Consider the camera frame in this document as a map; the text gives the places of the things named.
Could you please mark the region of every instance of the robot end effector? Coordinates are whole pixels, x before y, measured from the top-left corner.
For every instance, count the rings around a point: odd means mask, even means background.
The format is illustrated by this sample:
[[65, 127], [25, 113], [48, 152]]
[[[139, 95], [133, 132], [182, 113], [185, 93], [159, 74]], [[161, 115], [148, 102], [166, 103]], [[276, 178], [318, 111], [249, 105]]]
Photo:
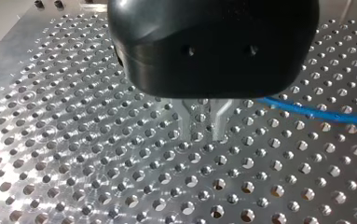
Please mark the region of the robot end effector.
[[213, 139], [237, 100], [264, 97], [297, 77], [315, 36], [318, 0], [109, 0], [119, 62], [139, 90], [173, 98], [190, 137], [183, 99], [209, 98]]

